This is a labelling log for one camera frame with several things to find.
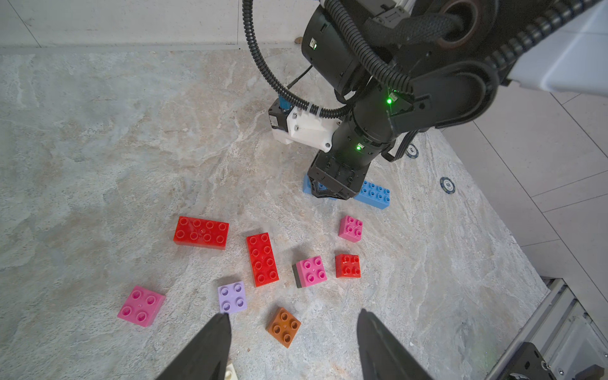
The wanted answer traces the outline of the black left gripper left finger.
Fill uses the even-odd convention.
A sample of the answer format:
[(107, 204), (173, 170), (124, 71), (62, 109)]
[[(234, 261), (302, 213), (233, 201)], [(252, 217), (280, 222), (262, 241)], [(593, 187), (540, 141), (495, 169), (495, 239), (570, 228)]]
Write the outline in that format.
[(224, 379), (231, 341), (229, 315), (215, 314), (157, 379)]

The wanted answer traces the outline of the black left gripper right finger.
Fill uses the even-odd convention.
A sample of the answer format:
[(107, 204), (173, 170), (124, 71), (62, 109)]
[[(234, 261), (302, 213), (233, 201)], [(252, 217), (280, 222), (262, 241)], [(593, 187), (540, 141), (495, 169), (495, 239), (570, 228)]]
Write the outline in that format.
[(356, 335), (365, 380), (432, 379), (372, 312), (361, 310)]

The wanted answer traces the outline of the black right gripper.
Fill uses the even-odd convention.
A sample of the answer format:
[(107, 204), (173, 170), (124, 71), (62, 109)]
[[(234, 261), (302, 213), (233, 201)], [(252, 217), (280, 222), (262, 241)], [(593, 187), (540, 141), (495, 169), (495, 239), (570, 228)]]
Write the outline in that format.
[[(346, 120), (333, 135), (332, 149), (318, 152), (308, 169), (312, 195), (339, 200), (358, 195), (371, 162), (393, 142), (394, 132), (387, 123), (360, 126)], [(317, 182), (327, 190), (318, 191)]]

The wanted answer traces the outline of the magenta lego brick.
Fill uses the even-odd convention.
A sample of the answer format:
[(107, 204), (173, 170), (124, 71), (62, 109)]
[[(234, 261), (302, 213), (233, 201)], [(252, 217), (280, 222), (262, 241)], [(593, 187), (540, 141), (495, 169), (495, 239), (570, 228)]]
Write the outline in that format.
[(346, 215), (340, 221), (338, 237), (350, 242), (359, 242), (363, 235), (363, 222), (350, 215)]

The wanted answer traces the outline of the pink and black lego brick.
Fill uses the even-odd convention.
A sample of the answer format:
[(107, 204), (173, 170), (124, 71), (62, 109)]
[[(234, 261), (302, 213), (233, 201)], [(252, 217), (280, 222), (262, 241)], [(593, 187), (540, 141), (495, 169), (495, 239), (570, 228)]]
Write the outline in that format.
[(292, 266), (297, 288), (308, 288), (328, 280), (323, 261), (320, 256), (298, 261)]

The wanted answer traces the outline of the small blue lego brick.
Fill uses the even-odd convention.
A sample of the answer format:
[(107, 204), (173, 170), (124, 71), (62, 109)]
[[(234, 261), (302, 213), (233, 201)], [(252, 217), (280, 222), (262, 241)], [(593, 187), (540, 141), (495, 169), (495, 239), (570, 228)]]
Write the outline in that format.
[[(327, 190), (326, 186), (324, 186), (323, 184), (321, 184), (319, 182), (316, 183), (316, 189), (320, 192), (324, 192)], [(310, 194), (310, 195), (312, 194), (312, 185), (310, 182), (310, 178), (307, 174), (305, 174), (304, 178), (303, 178), (302, 191), (305, 194)]]

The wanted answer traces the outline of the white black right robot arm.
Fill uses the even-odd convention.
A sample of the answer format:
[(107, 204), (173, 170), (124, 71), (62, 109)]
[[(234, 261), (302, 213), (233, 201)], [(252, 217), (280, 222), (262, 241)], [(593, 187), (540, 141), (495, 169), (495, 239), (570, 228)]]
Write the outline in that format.
[(589, 1), (325, 1), (302, 53), (343, 109), (308, 170), (318, 198), (364, 192), (376, 158), (411, 155), (431, 128), (475, 120), (517, 60), (590, 9)]

